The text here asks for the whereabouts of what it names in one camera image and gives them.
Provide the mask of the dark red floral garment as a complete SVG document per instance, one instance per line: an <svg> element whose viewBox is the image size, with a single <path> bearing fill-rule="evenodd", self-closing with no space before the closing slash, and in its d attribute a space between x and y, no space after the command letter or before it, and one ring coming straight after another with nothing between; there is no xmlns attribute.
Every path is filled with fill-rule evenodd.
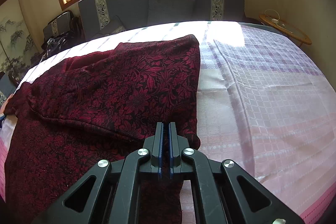
<svg viewBox="0 0 336 224"><path fill-rule="evenodd" d="M5 161L5 202L30 223L101 159L143 146L159 122L198 149L201 57L195 36L120 43L61 61L22 83L5 107L17 117Z"/></svg>

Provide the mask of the dark clothes pile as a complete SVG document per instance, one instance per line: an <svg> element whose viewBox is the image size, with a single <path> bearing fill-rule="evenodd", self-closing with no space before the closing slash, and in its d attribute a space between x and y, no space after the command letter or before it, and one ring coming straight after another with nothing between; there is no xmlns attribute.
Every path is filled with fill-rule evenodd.
<svg viewBox="0 0 336 224"><path fill-rule="evenodd" d="M51 56L57 55L58 53L68 50L78 44L78 37L74 32L69 31L63 33L56 37L50 37L45 43L43 43L42 48L44 53L40 62L45 61Z"/></svg>

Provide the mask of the patterned cushion on sofa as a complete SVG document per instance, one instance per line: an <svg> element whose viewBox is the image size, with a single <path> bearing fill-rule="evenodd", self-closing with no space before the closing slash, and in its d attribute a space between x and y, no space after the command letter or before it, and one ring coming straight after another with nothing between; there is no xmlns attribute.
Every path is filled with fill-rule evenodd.
<svg viewBox="0 0 336 224"><path fill-rule="evenodd" d="M115 15L105 27L103 27L97 34L92 37L92 39L98 39L105 36L118 34L124 31L126 31L126 28L123 26L120 18Z"/></svg>

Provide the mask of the grey square cushion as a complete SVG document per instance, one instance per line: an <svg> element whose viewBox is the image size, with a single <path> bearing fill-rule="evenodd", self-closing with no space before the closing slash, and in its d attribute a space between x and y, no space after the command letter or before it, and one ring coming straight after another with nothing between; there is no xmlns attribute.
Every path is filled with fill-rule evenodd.
<svg viewBox="0 0 336 224"><path fill-rule="evenodd" d="M195 0L148 0L147 25L189 21L194 5Z"/></svg>

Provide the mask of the dark grey sofa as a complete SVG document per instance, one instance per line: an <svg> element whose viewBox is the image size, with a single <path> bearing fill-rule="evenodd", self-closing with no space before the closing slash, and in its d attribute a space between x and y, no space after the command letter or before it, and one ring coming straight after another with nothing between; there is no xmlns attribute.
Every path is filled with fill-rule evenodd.
<svg viewBox="0 0 336 224"><path fill-rule="evenodd" d="M87 40L164 23L244 19L244 0L81 0L80 16Z"/></svg>

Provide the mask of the round wooden side table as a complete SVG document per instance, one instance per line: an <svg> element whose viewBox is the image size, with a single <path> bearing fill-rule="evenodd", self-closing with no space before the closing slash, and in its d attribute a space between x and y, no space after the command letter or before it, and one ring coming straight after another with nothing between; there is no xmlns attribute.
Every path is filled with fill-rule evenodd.
<svg viewBox="0 0 336 224"><path fill-rule="evenodd" d="M294 39L295 41L299 42L299 47L301 47L302 45L312 45L312 41L306 33L295 27L294 25L286 22L285 20L281 19L281 21L285 24L285 27L281 27L272 23L264 13L259 14L259 19L262 23L275 28L276 30L286 35L288 38Z"/></svg>

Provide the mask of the painted folding screen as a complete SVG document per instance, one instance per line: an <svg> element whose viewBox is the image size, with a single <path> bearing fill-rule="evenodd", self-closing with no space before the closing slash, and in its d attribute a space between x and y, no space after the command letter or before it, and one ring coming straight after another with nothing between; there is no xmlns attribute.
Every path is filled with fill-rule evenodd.
<svg viewBox="0 0 336 224"><path fill-rule="evenodd" d="M19 0L1 0L1 71L22 79L40 60L26 26Z"/></svg>

